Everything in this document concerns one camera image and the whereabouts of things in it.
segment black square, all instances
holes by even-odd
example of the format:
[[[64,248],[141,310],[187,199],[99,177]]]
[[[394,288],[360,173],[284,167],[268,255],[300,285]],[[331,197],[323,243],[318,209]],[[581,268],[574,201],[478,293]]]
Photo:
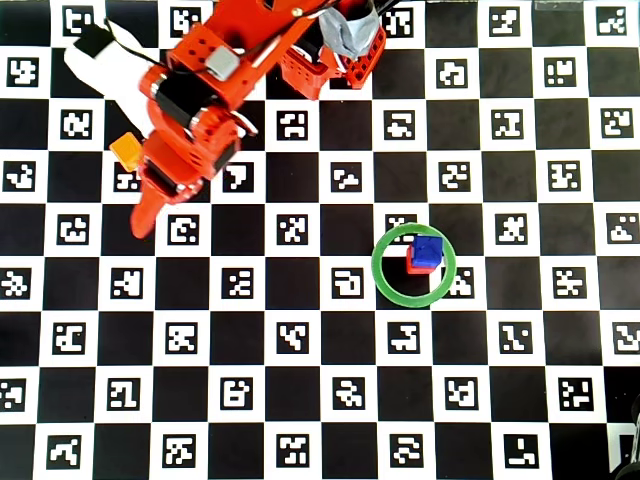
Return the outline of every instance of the black square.
[[[371,145],[371,102],[320,102],[320,150],[371,150]]]
[[[593,255],[593,205],[540,204],[542,255]]]
[[[208,310],[209,259],[156,259],[156,309]]]
[[[97,258],[46,258],[45,310],[96,310],[98,308]]]
[[[98,365],[151,365],[152,312],[100,312]]]
[[[485,312],[433,312],[434,365],[487,365]]]
[[[262,364],[263,312],[212,312],[211,365]]]
[[[490,424],[436,423],[435,440],[438,478],[493,477]],[[466,452],[464,461],[451,452]]]
[[[640,200],[640,151],[594,151],[592,159],[596,202]]]
[[[607,425],[549,425],[553,478],[607,478],[610,472]],[[571,452],[582,452],[588,462],[576,462]]]
[[[589,148],[588,99],[536,99],[535,106],[538,149]]]
[[[267,258],[268,310],[320,308],[318,258]]]
[[[458,255],[482,255],[482,205],[429,205],[429,224],[455,245]]]
[[[148,477],[150,437],[148,424],[96,425],[93,478],[127,480]]]
[[[427,48],[478,46],[475,3],[426,3],[425,13]]]
[[[530,48],[481,48],[480,97],[533,97],[531,64]]]
[[[267,152],[267,202],[317,202],[318,154]]]
[[[378,367],[378,420],[433,420],[431,367]]]
[[[373,205],[321,205],[321,255],[371,255]]]
[[[402,82],[398,82],[398,72],[402,72]],[[372,88],[374,99],[424,98],[424,52],[385,50],[373,71]]]
[[[154,422],[207,421],[207,367],[153,369]]]
[[[537,257],[487,257],[489,309],[541,309],[540,260]]]
[[[0,254],[42,255],[44,205],[0,205]]]
[[[212,255],[264,255],[264,205],[213,205]]]
[[[634,388],[640,380],[638,367],[604,367],[604,391],[607,401],[607,422],[629,423],[631,405],[638,396]]]
[[[322,364],[376,363],[374,312],[322,312]]]
[[[533,45],[551,47],[584,45],[584,12],[581,4],[567,10],[532,6]]]
[[[102,205],[102,255],[154,255],[155,231],[140,240],[131,233],[131,205]]]
[[[535,202],[534,152],[482,152],[485,202]]]
[[[267,421],[320,420],[319,367],[267,367]]]
[[[40,352],[40,314],[0,313],[0,366],[37,366]]]
[[[0,300],[31,298],[31,268],[0,267]]]
[[[8,57],[7,87],[35,88],[39,83],[38,57]]]
[[[322,478],[378,478],[375,423],[322,424]]]
[[[209,478],[264,478],[264,424],[209,424]]]
[[[107,17],[131,33],[145,48],[158,47],[158,7],[155,2],[107,0]]]
[[[35,425],[0,426],[0,479],[32,478],[35,435]]]
[[[6,120],[0,122],[0,149],[46,150],[48,100],[0,99],[0,118]]]
[[[49,202],[99,202],[101,152],[49,152]]]
[[[491,367],[491,420],[546,422],[544,367]]]
[[[51,45],[49,2],[0,3],[0,45]]]
[[[93,422],[95,368],[40,368],[38,423]]]
[[[100,92],[75,76],[64,61],[64,52],[64,48],[51,49],[51,98],[103,98]],[[106,103],[117,105],[113,100],[108,100]],[[112,127],[108,121],[105,121],[105,126],[105,132],[108,133]]]
[[[427,100],[429,150],[479,150],[477,100]]]
[[[637,48],[593,48],[587,51],[589,94],[592,97],[640,95]]]
[[[640,309],[640,258],[598,257],[600,307]]]
[[[375,152],[373,171],[376,202],[424,202],[427,162],[424,152]]]

